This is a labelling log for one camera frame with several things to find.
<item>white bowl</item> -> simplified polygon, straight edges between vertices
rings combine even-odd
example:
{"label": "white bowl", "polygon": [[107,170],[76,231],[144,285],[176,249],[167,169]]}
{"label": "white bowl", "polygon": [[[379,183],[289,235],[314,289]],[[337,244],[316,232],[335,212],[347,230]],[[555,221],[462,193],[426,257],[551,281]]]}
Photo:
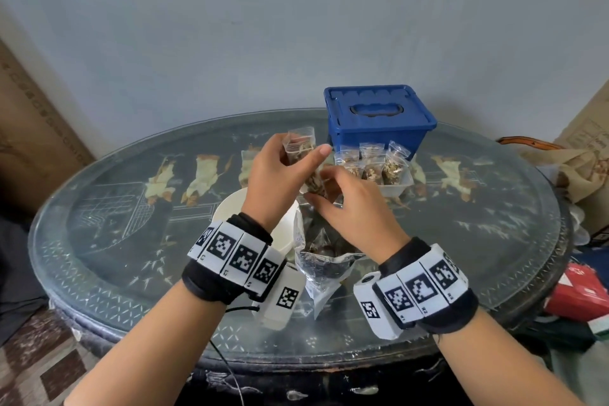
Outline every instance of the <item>white bowl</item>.
{"label": "white bowl", "polygon": [[[212,220],[227,220],[231,215],[241,212],[241,207],[246,202],[246,194],[247,188],[243,188],[229,195],[217,207]],[[273,247],[284,255],[294,246],[294,217],[297,210],[298,202],[294,201],[270,234],[273,237]]]}

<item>fingernail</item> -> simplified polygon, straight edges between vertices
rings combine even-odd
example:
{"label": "fingernail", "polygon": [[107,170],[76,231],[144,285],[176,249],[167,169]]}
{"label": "fingernail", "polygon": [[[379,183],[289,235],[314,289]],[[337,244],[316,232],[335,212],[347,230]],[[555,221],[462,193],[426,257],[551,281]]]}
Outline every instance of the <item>fingernail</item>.
{"label": "fingernail", "polygon": [[332,147],[326,143],[319,147],[319,152],[322,153],[322,156],[329,156],[332,152]]}

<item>blue box lid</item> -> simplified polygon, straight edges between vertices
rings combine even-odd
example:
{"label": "blue box lid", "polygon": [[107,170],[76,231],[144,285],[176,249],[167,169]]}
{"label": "blue box lid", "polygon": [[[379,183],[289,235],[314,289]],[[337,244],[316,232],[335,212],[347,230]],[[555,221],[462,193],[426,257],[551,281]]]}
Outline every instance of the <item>blue box lid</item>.
{"label": "blue box lid", "polygon": [[341,132],[432,130],[438,121],[407,85],[328,87],[332,125]]}

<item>round table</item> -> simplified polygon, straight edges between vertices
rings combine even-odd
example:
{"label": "round table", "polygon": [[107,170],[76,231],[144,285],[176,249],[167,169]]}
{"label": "round table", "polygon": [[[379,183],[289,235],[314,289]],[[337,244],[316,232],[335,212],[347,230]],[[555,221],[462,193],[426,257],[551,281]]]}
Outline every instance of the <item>round table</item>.
{"label": "round table", "polygon": [[[38,279],[78,335],[110,346],[179,279],[218,204],[247,183],[241,151],[303,125],[313,125],[323,142],[327,121],[324,109],[236,115],[105,156],[39,211],[29,238]],[[550,184],[510,148],[446,124],[427,134],[412,169],[415,186],[388,200],[395,217],[409,234],[448,251],[496,319],[518,324],[559,278],[571,247],[569,216]],[[432,355],[435,345],[420,329],[394,341],[370,331],[352,287],[374,269],[369,260],[357,262],[317,319],[305,294],[285,330],[264,329],[249,312],[235,311],[213,341],[246,385],[263,372],[378,370]],[[242,296],[234,304],[247,303]],[[199,368],[209,383],[232,387],[210,348]]]}

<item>black cable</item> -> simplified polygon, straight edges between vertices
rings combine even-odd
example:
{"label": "black cable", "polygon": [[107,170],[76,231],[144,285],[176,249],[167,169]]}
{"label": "black cable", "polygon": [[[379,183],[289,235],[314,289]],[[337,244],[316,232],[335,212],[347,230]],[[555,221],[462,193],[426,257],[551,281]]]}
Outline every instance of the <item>black cable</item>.
{"label": "black cable", "polygon": [[211,346],[214,348],[214,350],[216,350],[216,353],[220,356],[220,358],[222,358],[222,361],[224,361],[224,364],[226,364],[228,371],[231,373],[232,378],[234,379],[234,384],[237,386],[237,391],[239,392],[239,398],[241,398],[241,406],[246,406],[246,402],[243,401],[243,395],[241,395],[241,387],[239,386],[239,382],[237,382],[237,377],[235,377],[234,372],[232,371],[230,365],[228,364],[228,361],[226,361],[226,358],[224,357],[224,355],[222,355],[222,353],[220,353],[220,351],[218,350],[218,347],[216,346],[215,343],[213,343],[211,340],[209,341],[209,343],[211,343]]}
{"label": "black cable", "polygon": [[237,310],[258,311],[258,310],[260,310],[260,307],[235,307],[235,308],[229,308],[228,310],[226,310],[225,313],[229,313],[230,311],[237,311]]}
{"label": "black cable", "polygon": [[[260,307],[235,307],[235,308],[226,310],[225,313],[229,313],[230,311],[237,311],[237,310],[259,311]],[[220,350],[218,350],[218,347],[216,346],[216,344],[213,343],[211,340],[209,341],[209,343],[211,343],[211,346],[214,348],[214,350],[216,350],[216,353],[222,359],[224,364],[226,364],[226,368],[231,373],[232,378],[234,379],[234,384],[237,386],[237,391],[239,392],[239,398],[241,398],[241,406],[246,406],[246,403],[243,400],[243,395],[241,394],[241,387],[239,386],[239,382],[237,382],[237,377],[234,375],[234,372],[232,371],[230,364],[228,364],[228,361],[226,361],[226,358],[224,357],[224,355],[222,355],[222,353],[220,353]]]}

